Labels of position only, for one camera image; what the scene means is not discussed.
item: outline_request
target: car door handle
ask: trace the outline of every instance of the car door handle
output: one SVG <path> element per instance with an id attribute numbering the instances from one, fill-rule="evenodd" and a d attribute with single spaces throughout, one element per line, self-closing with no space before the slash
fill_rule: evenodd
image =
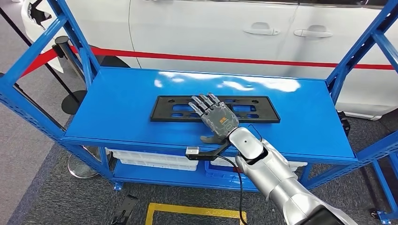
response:
<path id="1" fill-rule="evenodd" d="M 276 29 L 255 29 L 255 28 L 247 28 L 244 29 L 243 32 L 249 34 L 260 34 L 260 35 L 278 35 L 280 33 Z"/>
<path id="2" fill-rule="evenodd" d="M 328 31 L 310 31 L 310 30 L 295 30 L 293 34 L 299 37 L 312 37 L 312 38 L 329 38 L 333 36 L 332 32 Z"/>

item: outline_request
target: silver robotic arm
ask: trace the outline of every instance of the silver robotic arm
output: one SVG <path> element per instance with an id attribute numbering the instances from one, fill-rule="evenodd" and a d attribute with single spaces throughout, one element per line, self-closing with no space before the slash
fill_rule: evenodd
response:
<path id="1" fill-rule="evenodd" d="M 222 147 L 212 153 L 191 151 L 192 160 L 214 160 L 229 144 L 234 145 L 238 167 L 257 189 L 271 200 L 283 214 L 288 225 L 357 225 L 348 215 L 323 202 L 297 181 L 289 162 L 265 139 L 258 140 L 248 129 L 238 127 L 236 115 L 220 100 L 209 93 L 200 94 L 189 103 L 202 121 L 213 131 L 214 137 L 201 137 L 205 143 Z"/>
<path id="2" fill-rule="evenodd" d="M 289 162 L 265 139 L 260 142 L 249 130 L 238 127 L 229 140 L 239 150 L 238 167 L 276 205 L 288 225 L 357 224 L 302 186 Z"/>

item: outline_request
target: white car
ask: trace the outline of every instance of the white car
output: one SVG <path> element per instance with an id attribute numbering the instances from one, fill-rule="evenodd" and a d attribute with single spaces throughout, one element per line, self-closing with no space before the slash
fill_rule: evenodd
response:
<path id="1" fill-rule="evenodd" d="M 92 46 L 234 59 L 338 63 L 385 4 L 367 0 L 286 2 L 210 0 L 67 0 Z M 25 0 L 26 33 L 36 40 L 55 15 L 46 0 Z M 386 36 L 398 44 L 398 24 Z M 57 35 L 66 35 L 61 30 Z M 48 50 L 54 41 L 45 48 Z M 110 57 L 131 68 L 326 78 L 332 67 Z M 374 46 L 360 61 L 389 64 Z M 62 72 L 58 59 L 50 62 Z M 394 70 L 354 69 L 337 103 L 346 114 L 376 120 L 398 108 Z"/>

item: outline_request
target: red stripe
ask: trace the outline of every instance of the red stripe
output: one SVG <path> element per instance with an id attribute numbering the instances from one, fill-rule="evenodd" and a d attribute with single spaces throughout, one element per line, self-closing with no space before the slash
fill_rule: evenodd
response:
<path id="1" fill-rule="evenodd" d="M 72 51 L 77 53 L 76 49 L 71 46 Z M 296 61 L 276 61 L 276 60 L 250 60 L 250 59 L 234 59 L 234 58 L 219 58 L 219 57 L 205 57 L 205 56 L 191 56 L 191 55 L 176 55 L 164 53 L 151 53 L 151 52 L 132 52 L 123 50 L 111 50 L 92 47 L 94 55 L 109 55 L 109 56 L 125 56 L 137 58 L 151 58 L 151 59 L 167 59 L 167 60 L 192 60 L 192 61 L 210 61 L 210 62 L 232 62 L 232 63 L 250 63 L 250 64 L 267 64 L 267 65 L 280 65 L 280 66 L 298 66 L 298 67 L 327 67 L 334 68 L 337 63 L 327 62 L 296 62 Z M 49 50 L 40 54 L 34 62 L 29 66 L 23 75 L 30 73 L 38 67 L 44 65 L 46 62 L 56 57 L 54 50 Z M 392 65 L 382 64 L 358 64 L 356 69 L 384 69 L 393 70 Z"/>
<path id="2" fill-rule="evenodd" d="M 36 59 L 31 63 L 31 65 L 25 70 L 21 77 L 24 77 L 28 73 L 46 64 L 48 61 L 52 60 L 55 57 L 57 57 L 57 53 L 55 53 L 53 49 L 50 49 L 47 52 L 38 55 Z"/>

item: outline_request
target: white storage bin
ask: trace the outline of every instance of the white storage bin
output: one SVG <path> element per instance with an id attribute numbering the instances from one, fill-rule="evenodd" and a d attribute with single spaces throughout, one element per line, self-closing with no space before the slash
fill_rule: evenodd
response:
<path id="1" fill-rule="evenodd" d="M 195 171 L 198 165 L 197 161 L 189 160 L 185 156 L 174 156 L 138 151 L 125 151 L 108 148 L 106 149 L 113 152 L 113 156 L 120 159 L 120 162 L 123 164 L 142 165 L 187 171 Z"/>
<path id="2" fill-rule="evenodd" d="M 228 158 L 229 160 L 231 160 L 232 162 L 234 162 L 234 163 L 236 164 L 236 162 L 235 162 L 235 157 L 226 157 L 226 158 Z M 210 161 L 210 164 L 211 164 L 211 165 L 231 166 L 231 167 L 232 167 L 232 164 L 231 164 L 231 163 L 225 161 L 225 160 L 222 159 L 222 158 L 216 158 L 214 161 Z M 299 168 L 300 166 L 305 166 L 305 165 L 307 165 L 308 163 L 303 163 L 303 162 L 291 162 L 291 161 L 289 161 L 289 164 L 290 164 L 291 170 L 294 172 L 294 171 L 296 171 L 297 168 Z"/>

